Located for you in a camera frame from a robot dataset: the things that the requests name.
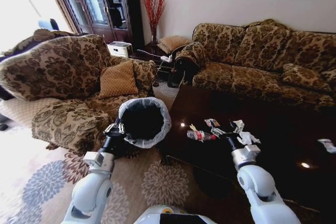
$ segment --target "wall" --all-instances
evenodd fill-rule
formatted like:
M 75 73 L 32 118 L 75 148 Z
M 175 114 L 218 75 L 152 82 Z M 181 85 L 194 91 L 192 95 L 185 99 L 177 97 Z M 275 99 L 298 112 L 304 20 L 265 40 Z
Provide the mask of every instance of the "wall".
M 336 0 L 166 0 L 159 38 L 191 37 L 202 22 L 241 25 L 274 18 L 297 30 L 336 32 Z M 142 5 L 145 41 L 150 29 Z

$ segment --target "white box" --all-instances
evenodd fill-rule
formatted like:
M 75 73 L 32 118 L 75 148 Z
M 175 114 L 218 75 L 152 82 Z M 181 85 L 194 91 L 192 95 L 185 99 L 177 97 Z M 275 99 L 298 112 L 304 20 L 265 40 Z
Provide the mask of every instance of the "white box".
M 129 55 L 133 54 L 133 48 L 131 43 L 114 41 L 107 45 L 110 54 L 113 56 L 121 56 L 128 58 Z

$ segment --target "red decorative branches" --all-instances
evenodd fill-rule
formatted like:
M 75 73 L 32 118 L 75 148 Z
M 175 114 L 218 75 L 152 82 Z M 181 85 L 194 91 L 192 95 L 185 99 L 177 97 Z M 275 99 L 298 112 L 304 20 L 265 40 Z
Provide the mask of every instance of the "red decorative branches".
M 156 36 L 156 28 L 165 7 L 165 0 L 143 0 L 146 7 L 151 32 Z

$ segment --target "glass door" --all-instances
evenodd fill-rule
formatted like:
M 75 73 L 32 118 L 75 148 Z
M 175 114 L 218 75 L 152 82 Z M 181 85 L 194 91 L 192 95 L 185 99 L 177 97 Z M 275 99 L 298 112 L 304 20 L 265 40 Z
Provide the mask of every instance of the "glass door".
M 90 15 L 93 32 L 104 37 L 107 43 L 114 41 L 115 36 L 108 17 L 106 0 L 84 1 L 86 10 Z
M 91 26 L 88 22 L 88 19 L 85 15 L 84 7 L 81 3 L 81 0 L 68 0 L 71 10 L 77 20 L 78 26 L 80 27 L 83 33 L 91 33 Z
M 107 0 L 108 14 L 118 41 L 131 41 L 126 0 Z

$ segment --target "plastic bottle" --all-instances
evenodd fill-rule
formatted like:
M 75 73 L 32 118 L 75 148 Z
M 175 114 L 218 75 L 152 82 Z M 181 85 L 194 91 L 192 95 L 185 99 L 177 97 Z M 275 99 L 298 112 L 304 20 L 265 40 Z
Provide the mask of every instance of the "plastic bottle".
M 204 131 L 188 131 L 187 132 L 187 137 L 199 141 L 206 141 L 206 140 L 215 140 L 216 136 L 206 133 Z

